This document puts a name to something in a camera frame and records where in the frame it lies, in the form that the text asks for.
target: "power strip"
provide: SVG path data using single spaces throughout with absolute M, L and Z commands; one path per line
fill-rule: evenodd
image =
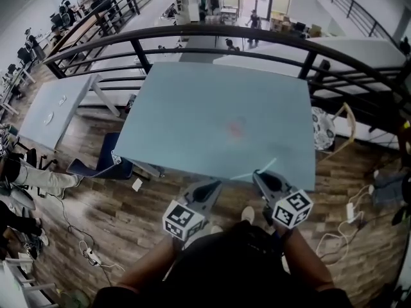
M 91 248 L 87 248 L 86 252 L 87 252 L 87 254 L 88 254 L 88 256 L 89 256 L 89 259 L 90 259 L 91 261 L 94 261 L 94 262 L 95 262 L 95 263 L 93 264 L 93 266 L 99 266 L 99 265 L 102 264 L 100 258 L 91 250 Z

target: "white plate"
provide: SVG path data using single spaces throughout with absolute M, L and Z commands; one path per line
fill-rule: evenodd
M 54 116 L 54 112 L 50 113 L 50 114 L 47 116 L 47 119 L 44 120 L 44 124 L 45 124 L 45 125 L 48 125 L 48 124 L 51 122 L 53 116 Z

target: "white sneaker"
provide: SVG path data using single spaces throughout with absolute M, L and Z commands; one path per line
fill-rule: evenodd
M 252 223 L 254 222 L 255 215 L 256 213 L 254 212 L 254 209 L 248 206 L 241 213 L 241 221 L 248 220 L 249 223 L 252 225 Z
M 44 229 L 41 229 L 41 235 L 39 236 L 39 239 L 43 242 L 44 246 L 49 246 L 49 238 L 46 235 L 46 232 Z
M 212 227 L 210 234 L 217 234 L 217 233 L 222 233 L 222 232 L 223 232 L 223 229 L 220 226 L 215 225 Z

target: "table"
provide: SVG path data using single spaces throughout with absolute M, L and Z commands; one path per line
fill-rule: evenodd
M 263 169 L 314 190 L 315 150 L 306 81 L 201 63 L 156 63 L 114 153 L 217 178 Z M 240 180 L 251 182 L 251 176 Z
M 34 280 L 20 280 L 18 278 L 18 276 L 15 274 L 16 271 L 14 271 L 13 269 L 15 269 L 16 266 L 19 266 L 20 263 L 32 264 L 33 261 L 24 259 L 6 259 L 3 262 L 5 282 L 4 284 L 2 283 L 1 286 L 3 287 L 3 289 L 6 289 L 7 297 L 9 298 L 9 300 L 12 300 L 13 307 L 32 308 L 34 307 L 34 305 L 31 303 L 33 300 L 30 300 L 29 298 L 30 293 L 43 289 L 54 289 L 56 285 L 46 284 L 41 286 L 26 287 L 25 284 L 32 283 L 34 282 Z M 43 308 L 57 307 L 57 304 L 43 306 Z
M 26 65 L 22 66 L 20 71 L 14 76 L 13 80 L 7 85 L 7 88 L 1 94 L 0 106 L 3 107 L 5 110 L 9 111 L 9 113 L 19 115 L 19 112 L 16 109 L 14 109 L 12 106 L 10 106 L 10 104 L 8 104 L 7 98 L 8 98 L 8 95 L 13 90 L 13 88 L 16 85 L 20 84 L 21 81 L 23 81 L 25 84 L 27 84 L 27 81 L 22 77 L 23 73 L 27 76 L 27 78 L 32 83 L 36 83 L 36 81 L 33 79 L 33 77 L 26 70 L 26 68 L 28 69 L 32 64 L 33 64 L 33 62 L 30 62 L 30 63 L 27 63 Z
M 19 136 L 55 150 L 78 105 L 90 88 L 118 117 L 120 112 L 97 85 L 100 80 L 101 76 L 98 74 L 87 74 L 44 83 L 24 118 Z M 59 106 L 64 96 L 67 99 Z M 51 113 L 53 118 L 49 124 L 45 124 L 45 120 Z

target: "power cord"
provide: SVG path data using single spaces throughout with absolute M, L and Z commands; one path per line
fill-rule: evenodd
M 360 196 L 359 199 L 357 200 L 356 204 L 353 205 L 353 210 L 355 210 L 355 208 L 357 208 L 357 206 L 360 204 L 362 198 L 363 198 L 365 195 L 368 195 L 368 194 L 369 194 L 368 192 L 363 192 L 363 190 L 366 189 L 366 188 L 369 188 L 369 186 L 370 186 L 370 185 L 366 185 L 366 186 L 362 187 L 362 188 L 358 191 L 357 194 L 355 194 L 354 196 L 352 196 L 352 197 L 350 197 L 350 198 L 348 199 L 348 203 L 352 203 L 351 201 L 353 201 L 355 198 L 357 198 L 358 196 Z M 343 225 L 351 224 L 351 223 L 355 222 L 358 218 L 361 218 L 361 219 L 360 219 L 360 222 L 359 222 L 359 224 L 358 224 L 358 226 L 357 226 L 357 229 L 356 229 L 354 232 L 352 232 L 352 233 L 350 233 L 350 234 L 346 234 L 346 233 L 344 233 L 344 232 L 342 231 Z M 337 238 L 337 239 L 340 239 L 340 240 L 343 239 L 343 240 L 345 241 L 345 244 L 344 244 L 344 245 L 340 245 L 340 247 L 339 247 L 338 250 L 337 250 L 337 253 L 338 253 L 342 248 L 344 248 L 344 247 L 347 248 L 347 249 L 345 250 L 344 255 L 343 255 L 339 260 L 337 260 L 337 261 L 334 262 L 333 264 L 326 264 L 326 266 L 328 266 L 328 267 L 334 266 L 334 265 L 338 264 L 339 262 L 343 261 L 343 260 L 348 256 L 349 244 L 353 241 L 353 239 L 354 239 L 354 237 L 357 235 L 358 231 L 365 226 L 364 223 L 363 223 L 363 218 L 364 218 L 364 212 L 363 212 L 363 211 L 360 211 L 359 213 L 357 213 L 357 215 L 356 215 L 355 217 L 351 218 L 350 220 L 345 220 L 345 221 L 341 222 L 341 224 L 339 224 L 339 226 L 338 226 L 338 228 L 337 228 L 337 231 L 338 231 L 338 233 L 339 233 L 340 235 L 335 235 L 335 234 L 331 234 L 331 233 L 326 233 L 326 234 L 324 234 L 324 235 L 321 237 L 321 240 L 320 240 L 320 242 L 319 242 L 318 245 L 317 245 L 317 249 L 315 250 L 315 253 L 316 253 L 319 257 L 320 257 L 320 255 L 319 255 L 319 248 L 320 248 L 323 240 L 324 240 L 327 236 L 328 236 L 328 237 L 334 237 L 334 238 Z
M 63 217 L 64 217 L 64 220 L 66 221 L 66 223 L 68 224 L 68 226 L 67 226 L 67 231 L 72 234 L 72 233 L 73 233 L 73 229 L 75 229 L 75 230 L 77 230 L 78 232 L 89 236 L 90 239 L 91 239 L 91 241 L 92 241 L 91 251 L 93 251 L 93 248 L 94 248 L 94 246 L 95 246 L 95 244 L 96 244 L 93 236 L 90 235 L 90 234 L 87 233 L 87 232 L 84 232 L 83 230 L 78 229 L 78 228 L 75 227 L 74 225 L 70 224 L 70 222 L 69 222 L 69 220 L 68 220 L 68 218 L 67 218 L 66 207 L 64 206 L 63 201 L 62 201 L 60 198 L 57 198 L 56 196 L 54 196 L 54 197 L 55 197 L 56 199 L 58 199 L 59 202 L 60 202 L 61 205 L 62 205 L 62 208 L 63 208 Z M 83 255 L 83 257 L 85 257 L 85 258 L 89 261 L 89 264 L 90 264 L 91 266 L 98 265 L 98 266 L 103 270 L 104 275 L 105 275 L 107 281 L 109 282 L 110 286 L 112 286 L 112 283 L 111 283 L 111 281 L 110 281 L 110 278 L 109 278 L 109 276 L 107 275 L 107 273 L 106 273 L 106 271 L 104 270 L 103 267 L 112 268 L 112 267 L 114 267 L 114 266 L 117 266 L 117 267 L 121 268 L 123 271 L 125 271 L 125 269 L 124 269 L 123 267 L 121 267 L 120 265 L 117 265 L 117 264 L 114 264 L 114 265 L 112 265 L 112 266 L 106 266 L 106 265 L 98 264 L 96 261 L 90 259 L 90 257 L 89 257 L 88 254 L 87 254 L 87 249 L 86 249 L 86 250 L 82 250 L 82 243 L 84 243 L 84 244 L 86 245 L 87 249 L 89 249 L 89 246 L 87 245 L 87 243 L 86 243 L 84 240 L 81 240 L 81 241 L 78 243 L 79 248 L 80 248 L 80 252 L 81 252 L 81 254 Z
M 85 250 L 82 249 L 82 243 L 84 243 L 85 246 L 86 246 L 86 249 L 85 249 Z M 80 242 L 78 243 L 78 247 L 79 247 L 79 249 L 80 249 L 80 253 L 83 255 L 83 257 L 85 257 L 85 258 L 89 261 L 89 264 L 90 264 L 91 266 L 99 266 L 99 267 L 107 267 L 107 268 L 118 267 L 118 268 L 120 268 L 121 270 L 125 271 L 125 269 L 124 269 L 123 267 L 121 267 L 119 264 L 113 264 L 113 265 L 111 265 L 111 266 L 107 266 L 107 265 L 105 265 L 105 264 L 99 264 L 97 261 L 95 261 L 94 259 L 90 258 L 90 257 L 89 257 L 89 254 L 87 253 L 87 250 L 89 249 L 89 246 L 87 245 L 87 243 L 86 243 L 85 241 L 80 241 Z

